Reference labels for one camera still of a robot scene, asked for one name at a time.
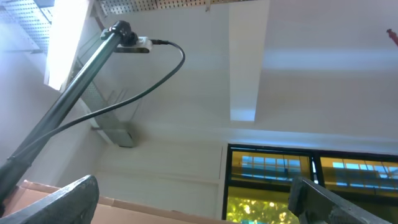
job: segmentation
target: metal pole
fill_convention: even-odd
[[[119,34],[110,34],[17,150],[0,167],[0,203],[12,192],[19,179],[25,174],[49,138],[38,144],[38,146],[33,147],[29,153],[17,159],[14,156],[30,143],[60,125],[121,40],[122,37]]]

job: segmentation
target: black pole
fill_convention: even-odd
[[[130,24],[124,21],[115,23],[109,30],[103,32],[101,38],[105,39],[105,41],[93,56],[91,56],[86,65],[77,74],[76,78],[72,80],[67,89],[56,100],[54,105],[29,133],[17,150],[7,159],[6,163],[0,167],[0,203],[3,203],[6,197],[13,191],[18,181],[25,174],[26,170],[33,163],[37,155],[39,155],[50,138],[44,139],[26,153],[20,154],[20,152],[30,143],[60,125],[118,44],[126,42],[130,35]]]

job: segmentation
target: ceiling beam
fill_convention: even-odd
[[[270,0],[229,5],[229,91],[232,123],[254,123]]]

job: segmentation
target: window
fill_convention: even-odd
[[[243,224],[299,223],[290,186],[306,177],[363,209],[398,223],[398,157],[229,145],[223,219]]]

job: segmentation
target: red object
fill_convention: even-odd
[[[391,29],[387,30],[388,36],[396,43],[396,45],[398,46],[398,36],[397,34],[392,31]]]

